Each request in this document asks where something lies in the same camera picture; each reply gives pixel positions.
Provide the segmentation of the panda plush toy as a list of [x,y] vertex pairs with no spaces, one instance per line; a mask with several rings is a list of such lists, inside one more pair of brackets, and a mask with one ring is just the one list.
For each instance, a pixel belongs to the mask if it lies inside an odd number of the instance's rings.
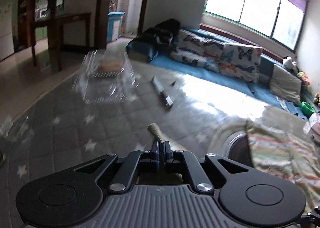
[[297,63],[290,56],[283,58],[283,66],[292,73],[297,74],[299,72]]

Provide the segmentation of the green bowl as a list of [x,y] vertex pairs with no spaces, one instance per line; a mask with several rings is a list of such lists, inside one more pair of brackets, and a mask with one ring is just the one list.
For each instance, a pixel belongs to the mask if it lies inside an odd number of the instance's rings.
[[307,102],[302,102],[301,103],[301,110],[303,112],[303,114],[309,118],[310,116],[312,116],[313,114],[315,114],[317,111],[314,110],[314,108],[308,104]]

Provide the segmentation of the butterfly pillow left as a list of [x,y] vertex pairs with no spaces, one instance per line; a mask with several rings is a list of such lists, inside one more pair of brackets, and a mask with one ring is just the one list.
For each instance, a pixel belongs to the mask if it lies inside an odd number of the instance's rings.
[[169,57],[176,62],[220,73],[222,53],[222,42],[180,30]]

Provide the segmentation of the teal sofa bench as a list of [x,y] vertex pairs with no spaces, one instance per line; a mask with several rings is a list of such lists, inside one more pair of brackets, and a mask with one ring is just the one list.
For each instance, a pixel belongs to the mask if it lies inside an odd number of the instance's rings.
[[267,104],[286,110],[305,120],[309,118],[313,111],[319,112],[318,106],[310,104],[311,95],[306,91],[302,91],[302,100],[311,107],[311,110],[306,109],[304,105],[295,105],[293,102],[272,94],[269,89],[269,83],[272,77],[273,67],[275,64],[281,66],[281,63],[266,56],[265,54],[261,55],[259,83],[254,84],[239,78],[231,78],[221,75],[218,72],[211,71],[207,66],[200,67],[200,59],[198,59],[196,63],[187,61],[181,63],[179,61],[172,60],[170,58],[171,48],[168,46],[154,46],[149,43],[143,43],[140,40],[133,39],[128,43],[126,51],[133,59],[140,59],[143,62],[150,63],[155,66],[185,73],[240,91]]

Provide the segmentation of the pink tissue pack front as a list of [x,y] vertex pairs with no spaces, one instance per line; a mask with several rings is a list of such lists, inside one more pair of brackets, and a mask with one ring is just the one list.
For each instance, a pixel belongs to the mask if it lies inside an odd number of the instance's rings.
[[320,115],[314,113],[310,116],[309,120],[303,127],[303,132],[306,136],[310,137],[313,142],[319,145],[320,143]]

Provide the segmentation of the black clothing pile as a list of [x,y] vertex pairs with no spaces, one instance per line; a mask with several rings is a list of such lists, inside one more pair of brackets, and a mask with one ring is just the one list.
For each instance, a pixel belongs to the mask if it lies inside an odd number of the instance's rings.
[[168,19],[145,31],[145,40],[158,46],[169,46],[178,35],[181,24],[176,19]]

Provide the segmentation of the blue white cabinet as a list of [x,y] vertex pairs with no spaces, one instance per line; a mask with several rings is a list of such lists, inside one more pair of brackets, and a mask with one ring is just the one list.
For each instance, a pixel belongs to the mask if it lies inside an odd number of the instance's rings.
[[120,37],[121,20],[125,12],[109,12],[107,26],[107,43],[116,41]]

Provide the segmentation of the pastel patterned child garment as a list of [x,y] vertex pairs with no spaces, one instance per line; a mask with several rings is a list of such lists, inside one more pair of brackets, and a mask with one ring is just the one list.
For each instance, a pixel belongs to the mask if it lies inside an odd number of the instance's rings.
[[231,134],[245,132],[253,168],[297,185],[306,197],[304,212],[319,206],[319,160],[312,142],[291,133],[250,120],[238,120],[208,128],[208,151],[224,157],[225,143]]

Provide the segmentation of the butterfly pillow large upright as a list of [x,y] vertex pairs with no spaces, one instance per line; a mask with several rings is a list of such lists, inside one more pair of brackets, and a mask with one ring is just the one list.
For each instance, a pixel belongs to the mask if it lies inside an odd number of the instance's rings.
[[224,44],[219,59],[220,73],[258,84],[262,52],[257,46]]

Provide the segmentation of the grey cushion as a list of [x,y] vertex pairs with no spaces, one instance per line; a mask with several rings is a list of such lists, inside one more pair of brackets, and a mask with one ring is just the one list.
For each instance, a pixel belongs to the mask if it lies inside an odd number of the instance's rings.
[[270,91],[274,95],[300,106],[301,87],[302,81],[299,78],[283,67],[274,64],[270,80]]

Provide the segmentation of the round black table stove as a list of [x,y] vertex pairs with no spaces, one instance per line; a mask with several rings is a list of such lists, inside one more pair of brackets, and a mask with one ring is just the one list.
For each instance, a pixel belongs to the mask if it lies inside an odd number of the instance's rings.
[[253,167],[251,152],[245,132],[231,134],[225,143],[226,157],[248,167]]

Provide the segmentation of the dark wooden side table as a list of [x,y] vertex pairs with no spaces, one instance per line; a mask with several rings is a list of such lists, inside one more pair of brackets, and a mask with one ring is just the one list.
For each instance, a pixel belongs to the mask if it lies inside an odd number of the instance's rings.
[[31,52],[33,59],[33,66],[37,66],[36,54],[35,54],[35,29],[39,27],[52,27],[54,31],[54,38],[56,39],[55,44],[55,58],[57,62],[58,71],[62,70],[62,60],[61,60],[61,48],[63,43],[63,27],[66,24],[71,24],[78,21],[85,22],[85,47],[88,50],[90,48],[90,24],[91,24],[91,12],[89,13],[72,13],[59,15],[55,18],[50,18],[46,20],[38,20],[29,23],[29,33],[31,41]]

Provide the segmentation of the clear plastic food container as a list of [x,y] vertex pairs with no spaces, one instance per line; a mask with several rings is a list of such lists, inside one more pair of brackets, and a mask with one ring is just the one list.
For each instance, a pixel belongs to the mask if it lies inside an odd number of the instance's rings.
[[126,52],[100,49],[85,55],[73,84],[87,104],[123,103],[136,98],[136,78]]

